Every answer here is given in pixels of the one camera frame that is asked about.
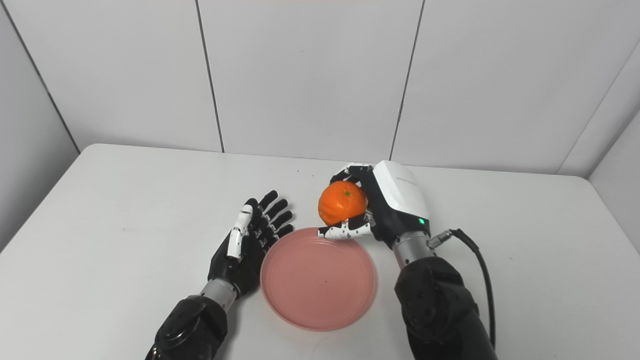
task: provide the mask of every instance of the humanoid robot hand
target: humanoid robot hand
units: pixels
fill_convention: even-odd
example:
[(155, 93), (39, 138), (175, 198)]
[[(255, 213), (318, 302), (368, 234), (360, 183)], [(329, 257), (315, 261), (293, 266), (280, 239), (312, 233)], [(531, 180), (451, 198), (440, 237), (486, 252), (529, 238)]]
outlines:
[(373, 234), (390, 249), (402, 234), (422, 231), (431, 236), (424, 197), (413, 173), (406, 167), (387, 160), (375, 166), (350, 163), (335, 174), (330, 183), (340, 180), (360, 185), (367, 198), (367, 210), (338, 224), (319, 228), (318, 236), (346, 239)]
[(160, 329), (145, 360), (211, 360), (227, 335), (227, 311), (255, 290), (267, 251), (293, 231), (286, 200), (269, 192), (246, 201), (236, 223), (211, 259), (207, 284), (181, 300)]

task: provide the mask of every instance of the black arm cover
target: black arm cover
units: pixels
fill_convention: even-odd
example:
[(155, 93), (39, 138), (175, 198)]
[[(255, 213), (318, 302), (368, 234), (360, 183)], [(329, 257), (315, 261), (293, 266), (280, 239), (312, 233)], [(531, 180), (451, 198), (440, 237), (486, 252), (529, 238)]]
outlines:
[(181, 300), (156, 333), (147, 360), (210, 360), (227, 336), (227, 314), (218, 303), (193, 295)]
[(422, 258), (396, 282), (409, 345), (417, 360), (497, 360), (460, 273), (442, 258)]

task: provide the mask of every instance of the cable connector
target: cable connector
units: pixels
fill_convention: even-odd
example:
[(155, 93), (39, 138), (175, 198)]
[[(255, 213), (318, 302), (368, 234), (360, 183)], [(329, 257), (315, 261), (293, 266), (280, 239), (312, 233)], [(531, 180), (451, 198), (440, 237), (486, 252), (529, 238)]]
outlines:
[(429, 249), (431, 250), (434, 250), (438, 246), (442, 245), (445, 241), (451, 239), (451, 236), (453, 236), (453, 233), (451, 232), (451, 230), (445, 230), (440, 234), (437, 234), (436, 236), (427, 240), (427, 247), (429, 247)]

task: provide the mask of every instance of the panel seam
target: panel seam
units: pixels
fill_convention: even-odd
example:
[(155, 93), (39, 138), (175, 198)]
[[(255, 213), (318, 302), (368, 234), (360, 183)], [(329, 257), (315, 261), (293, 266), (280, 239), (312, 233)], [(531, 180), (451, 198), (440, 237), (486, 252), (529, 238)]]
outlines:
[[(582, 135), (584, 134), (585, 130), (589, 127), (589, 124), (591, 123), (591, 121), (593, 121), (593, 118), (595, 117), (595, 115), (598, 113), (598, 110), (600, 109), (602, 103), (605, 101), (605, 99), (607, 98), (607, 96), (609, 95), (609, 92), (611, 91), (611, 88), (613, 87), (613, 85), (616, 83), (616, 81), (618, 80), (618, 78), (620, 77), (620, 74), (622, 73), (622, 70), (624, 70), (624, 68), (627, 66), (627, 64), (629, 63), (629, 60), (631, 59), (631, 56), (634, 54), (634, 52), (636, 51), (636, 48), (638, 47), (638, 44), (640, 44), (640, 38), (638, 38), (638, 40), (636, 41), (635, 46), (631, 49), (631, 52), (629, 53), (629, 55), (627, 56), (627, 59), (625, 60), (625, 62), (622, 64), (622, 66), (620, 67), (620, 70), (618, 70), (618, 73), (614, 76), (613, 81), (611, 81), (611, 84), (609, 85), (609, 87), (607, 88), (607, 91), (604, 93), (604, 95), (602, 96), (602, 98), (600, 99), (600, 102), (598, 103), (598, 106), (596, 106), (595, 110), (593, 110), (593, 113), (591, 114), (591, 117), (589, 118), (589, 121), (587, 121), (587, 124), (585, 124), (585, 126), (582, 128), (582, 131), (580, 132), (580, 135), (575, 139), (573, 146), (571, 146), (571, 149), (569, 149), (569, 151), (566, 153), (566, 156), (564, 157), (564, 160), (560, 163), (560, 166), (558, 167), (558, 169), (556, 170), (556, 174), (560, 173), (560, 170), (562, 169), (562, 167), (564, 166), (564, 164), (566, 163), (566, 160), (569, 158), (569, 155), (571, 155), (571, 153), (573, 152), (575, 146), (578, 144), (578, 141), (580, 141), (580, 139), (582, 138)], [(612, 139), (612, 142), (615, 142), (615, 140), (617, 140), (618, 137), (620, 137), (619, 133), (617, 135), (617, 137)]]
[(69, 136), (69, 140), (71, 140), (71, 143), (73, 144), (74, 148), (76, 149), (76, 152), (78, 153), (78, 155), (80, 155), (80, 148), (78, 147), (78, 144), (76, 143), (76, 139), (74, 139), (73, 135), (71, 135), (71, 130), (69, 130), (69, 127), (67, 126), (67, 123), (65, 122), (65, 119), (62, 117), (62, 114), (60, 113), (60, 109), (58, 109), (58, 105), (56, 105), (56, 102), (53, 100), (53, 96), (51, 95), (51, 92), (49, 91), (49, 88), (47, 87), (47, 84), (44, 82), (44, 79), (42, 78), (42, 74), (38, 70), (38, 67), (36, 66), (36, 63), (33, 60), (33, 57), (31, 56), (31, 53), (29, 52), (29, 49), (27, 48), (27, 45), (24, 43), (24, 39), (22, 38), (22, 35), (20, 34), (20, 31), (18, 31), (18, 27), (15, 25), (15, 21), (13, 21), (13, 17), (11, 17), (11, 14), (9, 13), (9, 9), (6, 7), (6, 4), (4, 3), (4, 0), (0, 0), (0, 5), (2, 5), (2, 8), (3, 8), (6, 16), (9, 18), (9, 23), (11, 24), (13, 30), (15, 31), (15, 34), (18, 36), (18, 40), (20, 40), (20, 44), (22, 44), (22, 48), (24, 49), (24, 52), (27, 54), (27, 57), (29, 58), (29, 62), (31, 62), (31, 66), (35, 70), (36, 75), (38, 75), (38, 79), (40, 79), (40, 84), (42, 84), (42, 87), (44, 87), (44, 90), (47, 92), (47, 96), (49, 97), (49, 101), (51, 101), (51, 104), (53, 105), (53, 108), (54, 108), (56, 114), (58, 115), (58, 118), (60, 119), (60, 122), (62, 123), (62, 126), (64, 127), (65, 131), (67, 132), (67, 136)]
[(213, 90), (213, 77), (211, 76), (211, 65), (209, 65), (209, 51), (207, 50), (207, 41), (204, 37), (204, 27), (202, 26), (202, 15), (200, 13), (200, 2), (195, 0), (196, 12), (198, 13), (198, 26), (200, 27), (200, 38), (202, 39), (202, 49), (204, 50), (204, 61), (207, 64), (207, 75), (209, 77), (209, 88), (211, 89), (211, 99), (213, 100), (213, 112), (216, 115), (216, 125), (218, 127), (218, 136), (220, 138), (220, 150), (225, 152), (225, 144), (222, 141), (222, 127), (220, 126), (220, 117), (218, 116), (218, 103), (216, 102), (216, 93)]
[(389, 161), (394, 155), (394, 147), (396, 146), (396, 137), (398, 134), (398, 127), (400, 126), (400, 118), (402, 117), (402, 110), (404, 108), (404, 97), (406, 95), (406, 87), (409, 83), (409, 76), (411, 74), (411, 66), (413, 65), (413, 55), (415, 54), (415, 45), (418, 42), (418, 34), (420, 33), (420, 24), (422, 24), (422, 13), (424, 13), (424, 4), (426, 0), (422, 0), (422, 6), (420, 7), (420, 15), (418, 16), (418, 25), (415, 28), (415, 37), (413, 38), (413, 47), (411, 48), (411, 56), (409, 57), (409, 67), (406, 70), (406, 78), (404, 79), (404, 88), (402, 91), (402, 98), (400, 100), (400, 110), (398, 111), (398, 118), (396, 120), (396, 129), (394, 131), (394, 139), (391, 141), (391, 151), (389, 152)]

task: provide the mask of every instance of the white table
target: white table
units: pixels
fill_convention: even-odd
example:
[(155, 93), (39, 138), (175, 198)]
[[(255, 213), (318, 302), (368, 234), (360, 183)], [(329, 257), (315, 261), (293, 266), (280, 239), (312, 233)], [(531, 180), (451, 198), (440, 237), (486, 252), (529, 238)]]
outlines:
[[(249, 197), (272, 188), (296, 227), (343, 163), (116, 145), (85, 150), (0, 254), (0, 359), (143, 359), (176, 302), (205, 284), (209, 260)], [(640, 256), (578, 177), (411, 168), (439, 233), (461, 227), (488, 263), (501, 359), (640, 358)], [(310, 332), (262, 293), (234, 304), (220, 359), (411, 359), (393, 292), (393, 253), (360, 240), (378, 292), (356, 323)], [(486, 323), (473, 254), (438, 254), (464, 276)]]

